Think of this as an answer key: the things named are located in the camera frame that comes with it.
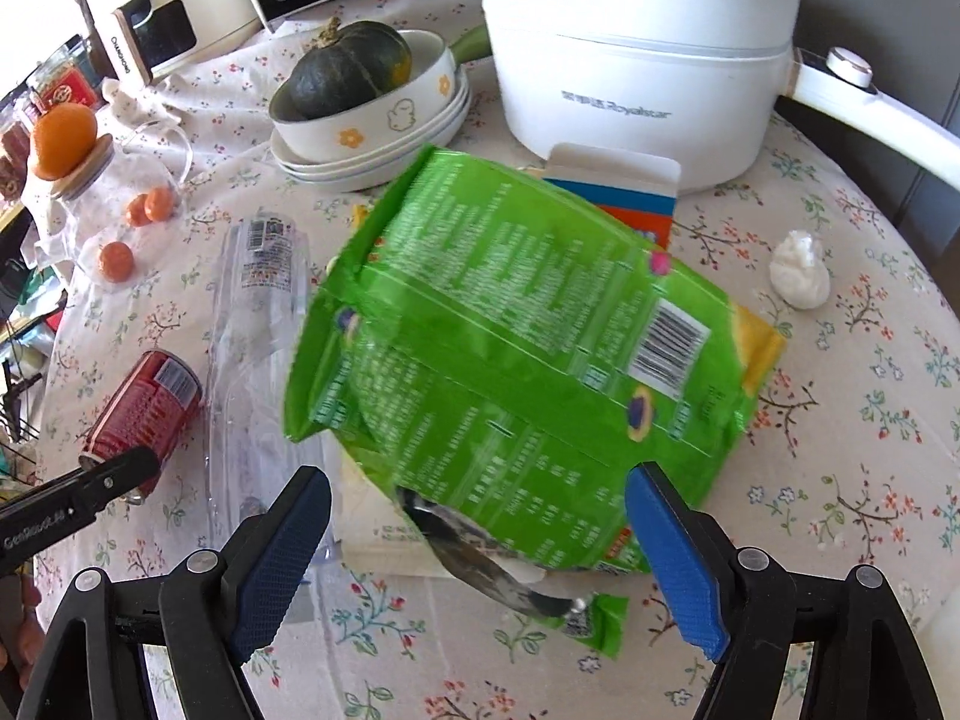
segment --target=table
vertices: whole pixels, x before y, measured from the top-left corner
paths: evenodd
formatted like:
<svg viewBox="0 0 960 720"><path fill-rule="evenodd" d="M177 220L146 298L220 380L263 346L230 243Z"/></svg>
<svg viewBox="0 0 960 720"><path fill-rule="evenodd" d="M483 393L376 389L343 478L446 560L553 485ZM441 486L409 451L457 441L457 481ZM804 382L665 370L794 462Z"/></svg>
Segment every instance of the table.
<svg viewBox="0 0 960 720"><path fill-rule="evenodd" d="M476 25L481 0L344 0L310 14L427 26L448 39ZM176 109L205 169L186 186L169 247L125 293L83 274L59 330L40 439L46 478L75 466L83 435L144 349L208 366L211 291L229 223L260 206L291 215L311 242L313 272L347 240L360 196L296 184L272 162L265 107L315 23L288 23L234 55L181 71L114 103L118 133ZM453 148L539 166L507 132L490 61L469 68L476 92ZM162 140L143 148L176 164ZM42 225L47 210L31 207ZM770 287L773 247L791 229L818 234L832 298L795 312ZM960 584L960 325L901 236L800 132L772 117L757 163L737 180L684 197L672 252L773 324L787 351L707 508L740 544L790 570L845 576L875 562L920 628ZM71 577L99 565L115 579L169 570L208 542L203 425L185 437L140 509L111 505L97 525L37 559L48 620ZM381 533L388 541L394 533ZM248 666L268 718L690 717L710 666L685 645L650 576L581 578L629 595L624 650L607 661L467 586L360 573L336 565L312 608ZM150 651L158 711L178 717L169 665ZM781 697L795 716L809 666L798 647Z"/></svg>

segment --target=hot pot handle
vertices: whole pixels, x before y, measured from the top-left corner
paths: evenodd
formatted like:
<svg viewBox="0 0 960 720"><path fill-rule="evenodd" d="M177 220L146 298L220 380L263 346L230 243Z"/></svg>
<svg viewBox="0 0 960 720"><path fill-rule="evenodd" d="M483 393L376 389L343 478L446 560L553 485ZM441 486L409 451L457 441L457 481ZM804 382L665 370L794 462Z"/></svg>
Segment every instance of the hot pot handle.
<svg viewBox="0 0 960 720"><path fill-rule="evenodd" d="M960 138L872 84L870 65L843 49L796 51L785 97L885 143L960 191Z"/></svg>

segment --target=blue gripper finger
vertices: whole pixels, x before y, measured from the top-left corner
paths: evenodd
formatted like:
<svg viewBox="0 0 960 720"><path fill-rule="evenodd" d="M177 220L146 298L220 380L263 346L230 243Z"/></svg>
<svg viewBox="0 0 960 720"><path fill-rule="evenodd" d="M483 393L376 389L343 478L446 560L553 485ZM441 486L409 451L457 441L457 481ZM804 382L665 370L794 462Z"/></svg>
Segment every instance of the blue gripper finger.
<svg viewBox="0 0 960 720"><path fill-rule="evenodd" d="M711 661L719 661L730 645L720 584L643 466L627 475L625 504L634 536L664 591L680 635Z"/></svg>
<svg viewBox="0 0 960 720"><path fill-rule="evenodd" d="M246 664L280 630L304 571L330 522L330 483L317 469L300 469L288 490L312 475L251 567L237 592L237 623L229 637L230 654ZM274 506L280 504L281 494Z"/></svg>

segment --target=white lump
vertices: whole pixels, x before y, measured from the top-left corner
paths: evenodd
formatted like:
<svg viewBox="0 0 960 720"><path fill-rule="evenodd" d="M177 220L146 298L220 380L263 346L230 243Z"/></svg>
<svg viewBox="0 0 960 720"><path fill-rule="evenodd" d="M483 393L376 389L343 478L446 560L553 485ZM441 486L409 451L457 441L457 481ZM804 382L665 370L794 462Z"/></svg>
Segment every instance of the white lump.
<svg viewBox="0 0 960 720"><path fill-rule="evenodd" d="M820 242L808 232L793 230L774 251L770 281L778 295L794 308L812 309L826 303L830 274Z"/></svg>

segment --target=green snack bag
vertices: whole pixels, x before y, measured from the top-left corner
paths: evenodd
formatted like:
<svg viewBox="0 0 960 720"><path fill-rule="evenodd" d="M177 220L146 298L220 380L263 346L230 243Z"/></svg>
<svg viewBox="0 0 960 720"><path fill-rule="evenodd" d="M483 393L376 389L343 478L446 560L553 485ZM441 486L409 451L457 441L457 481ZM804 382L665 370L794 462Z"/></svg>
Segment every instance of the green snack bag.
<svg viewBox="0 0 960 720"><path fill-rule="evenodd" d="M627 472L656 460L697 506L783 346L587 201L427 148L320 287L285 429L539 565L628 572Z"/></svg>

